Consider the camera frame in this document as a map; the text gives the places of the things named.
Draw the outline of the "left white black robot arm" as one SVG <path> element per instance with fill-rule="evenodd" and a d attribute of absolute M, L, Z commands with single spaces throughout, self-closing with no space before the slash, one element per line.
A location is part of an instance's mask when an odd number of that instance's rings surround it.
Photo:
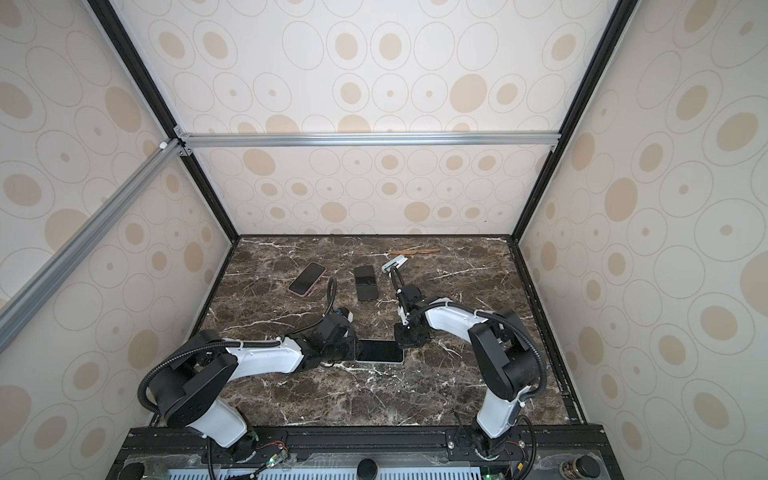
<path fill-rule="evenodd" d="M 215 330 L 199 332 L 145 375 L 137 389 L 139 403 L 168 427 L 190 427 L 223 448 L 236 445 L 250 426 L 220 399 L 229 382 L 303 373 L 354 359 L 357 338 L 351 312 L 334 306 L 336 293 L 332 278 L 322 318 L 277 340 L 242 341 L 224 339 Z"/>

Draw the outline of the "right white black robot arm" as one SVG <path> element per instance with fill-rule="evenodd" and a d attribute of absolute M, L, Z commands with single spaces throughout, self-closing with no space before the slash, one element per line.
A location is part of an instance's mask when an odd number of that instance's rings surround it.
<path fill-rule="evenodd" d="M 421 347 L 437 331 L 471 345 L 487 390 L 468 437 L 479 455 L 496 456 L 526 401 L 546 390 L 545 356 L 515 312 L 476 310 L 449 298 L 426 297 L 404 282 L 397 266 L 382 271 L 398 300 L 394 338 L 400 348 Z"/>

